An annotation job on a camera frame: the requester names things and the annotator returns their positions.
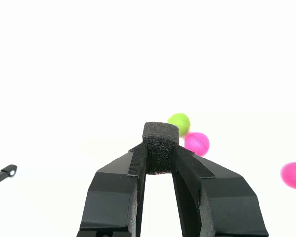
magenta ball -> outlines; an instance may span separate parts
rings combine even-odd
[[[199,156],[203,156],[209,150],[209,140],[203,133],[189,133],[184,138],[184,147],[190,151],[195,152],[195,154]]]
[[[285,184],[296,189],[296,162],[286,164],[281,170],[281,176]]]

white background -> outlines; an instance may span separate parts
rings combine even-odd
[[[0,236],[76,236],[96,170],[175,112],[296,236],[296,1],[0,0]],[[182,236],[170,175],[147,177],[141,236]]]

foam block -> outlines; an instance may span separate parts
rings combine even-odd
[[[179,129],[168,123],[146,122],[143,144],[148,149],[147,174],[171,173],[171,157],[179,145]]]

ball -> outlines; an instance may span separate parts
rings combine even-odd
[[[281,176],[286,185],[296,189],[296,162],[286,164],[281,170]]]
[[[191,127],[189,118],[184,113],[176,113],[171,115],[168,123],[178,127],[180,137],[184,137],[185,135],[187,135]]]
[[[209,140],[203,133],[190,133],[184,138],[184,147],[199,156],[203,156],[209,150]]]

black rod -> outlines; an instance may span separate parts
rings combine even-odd
[[[2,169],[0,172],[0,182],[6,179],[7,177],[13,177],[16,173],[16,170],[17,170],[17,166],[13,164]]]

